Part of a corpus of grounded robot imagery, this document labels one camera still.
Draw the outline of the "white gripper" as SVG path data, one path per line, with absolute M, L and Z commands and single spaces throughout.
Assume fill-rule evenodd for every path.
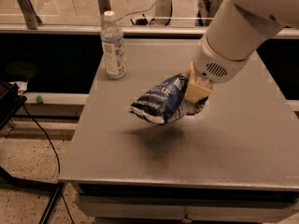
M 203 35 L 192 58 L 195 74 L 200 77 L 190 78 L 184 99 L 196 104 L 207 98 L 213 92 L 212 83 L 230 81 L 244 68 L 248 59 L 231 59 L 220 55 L 209 44 L 207 35 Z

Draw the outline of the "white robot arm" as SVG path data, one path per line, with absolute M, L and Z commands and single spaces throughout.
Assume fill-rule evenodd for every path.
M 263 42 L 299 26 L 299 0 L 223 0 L 196 47 L 185 99 L 195 104 L 231 80 Z

